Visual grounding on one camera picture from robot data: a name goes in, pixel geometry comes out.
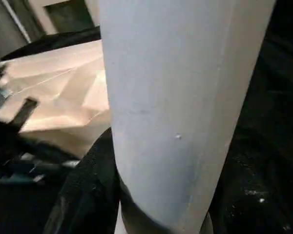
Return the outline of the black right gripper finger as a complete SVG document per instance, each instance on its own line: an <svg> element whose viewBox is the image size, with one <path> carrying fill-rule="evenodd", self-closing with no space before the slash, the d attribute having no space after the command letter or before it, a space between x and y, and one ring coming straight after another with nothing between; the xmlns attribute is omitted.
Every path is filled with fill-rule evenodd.
<svg viewBox="0 0 293 234"><path fill-rule="evenodd" d="M108 128L68 174L43 233L112 234L119 200L119 176Z"/></svg>

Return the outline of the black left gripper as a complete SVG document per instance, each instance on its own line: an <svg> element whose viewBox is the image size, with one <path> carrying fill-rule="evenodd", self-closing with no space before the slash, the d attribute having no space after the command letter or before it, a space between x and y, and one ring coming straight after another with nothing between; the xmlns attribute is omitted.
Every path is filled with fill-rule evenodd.
<svg viewBox="0 0 293 234"><path fill-rule="evenodd" d="M4 75L0 68L0 109L16 95L6 87ZM0 133L0 183L37 183L44 177L59 180L81 161L55 145L17 134L38 104L35 98L26 97L9 122L0 121L13 132Z"/></svg>

